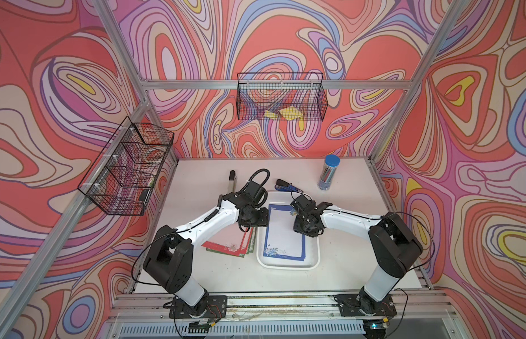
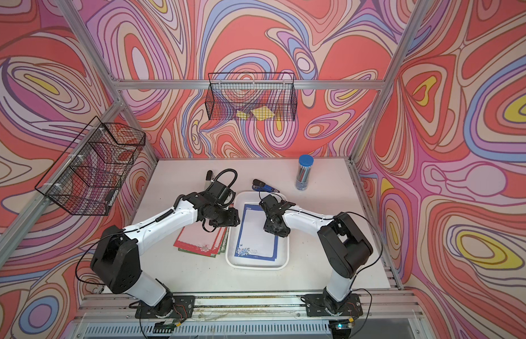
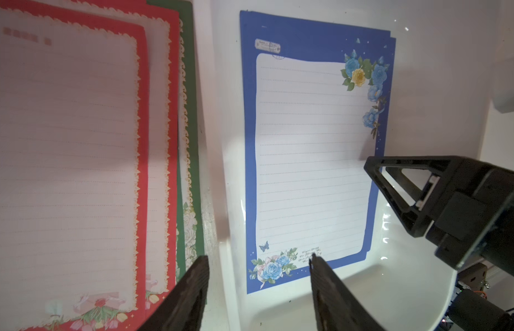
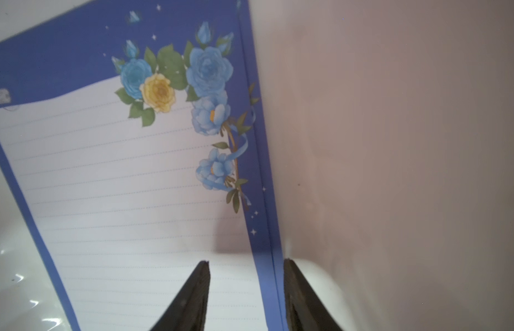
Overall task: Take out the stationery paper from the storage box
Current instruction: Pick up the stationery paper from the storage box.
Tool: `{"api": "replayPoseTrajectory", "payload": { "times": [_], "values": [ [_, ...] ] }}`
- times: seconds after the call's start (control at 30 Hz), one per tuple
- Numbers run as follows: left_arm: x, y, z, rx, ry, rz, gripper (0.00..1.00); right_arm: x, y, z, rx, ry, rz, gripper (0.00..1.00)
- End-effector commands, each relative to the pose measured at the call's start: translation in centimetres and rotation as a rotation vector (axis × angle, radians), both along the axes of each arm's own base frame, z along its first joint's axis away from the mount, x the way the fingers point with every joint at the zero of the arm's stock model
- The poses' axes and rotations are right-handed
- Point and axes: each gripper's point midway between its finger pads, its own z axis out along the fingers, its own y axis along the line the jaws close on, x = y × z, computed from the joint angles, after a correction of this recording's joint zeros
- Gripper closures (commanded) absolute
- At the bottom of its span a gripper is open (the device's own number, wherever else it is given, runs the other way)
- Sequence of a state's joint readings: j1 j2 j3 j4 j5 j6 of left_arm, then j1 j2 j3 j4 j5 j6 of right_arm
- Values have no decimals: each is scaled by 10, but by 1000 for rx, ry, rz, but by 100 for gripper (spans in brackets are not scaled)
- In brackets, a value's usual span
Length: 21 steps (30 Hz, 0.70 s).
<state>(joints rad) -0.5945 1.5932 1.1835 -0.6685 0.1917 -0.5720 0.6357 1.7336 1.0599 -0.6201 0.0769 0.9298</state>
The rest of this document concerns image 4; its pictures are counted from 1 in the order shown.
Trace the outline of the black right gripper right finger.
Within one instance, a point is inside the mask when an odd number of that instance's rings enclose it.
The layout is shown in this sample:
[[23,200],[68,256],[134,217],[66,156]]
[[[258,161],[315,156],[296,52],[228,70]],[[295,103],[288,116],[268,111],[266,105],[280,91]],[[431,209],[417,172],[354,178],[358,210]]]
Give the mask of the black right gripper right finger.
[[286,320],[291,331],[342,331],[294,260],[284,259]]

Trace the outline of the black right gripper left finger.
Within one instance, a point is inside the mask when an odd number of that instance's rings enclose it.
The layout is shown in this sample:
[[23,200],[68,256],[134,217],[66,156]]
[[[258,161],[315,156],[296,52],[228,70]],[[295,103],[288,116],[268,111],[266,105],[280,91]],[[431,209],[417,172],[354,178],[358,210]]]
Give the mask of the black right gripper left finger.
[[210,263],[200,261],[150,331],[204,331],[210,281]]

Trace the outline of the blue bordered stationery sheet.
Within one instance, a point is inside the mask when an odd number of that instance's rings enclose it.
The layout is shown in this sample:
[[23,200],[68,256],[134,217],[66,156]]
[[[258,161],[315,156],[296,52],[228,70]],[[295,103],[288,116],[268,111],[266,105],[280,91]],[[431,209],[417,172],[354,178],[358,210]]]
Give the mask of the blue bordered stationery sheet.
[[[0,41],[0,330],[149,330],[196,265],[206,330],[286,330],[248,1],[90,1]],[[37,294],[38,287],[46,288]]]

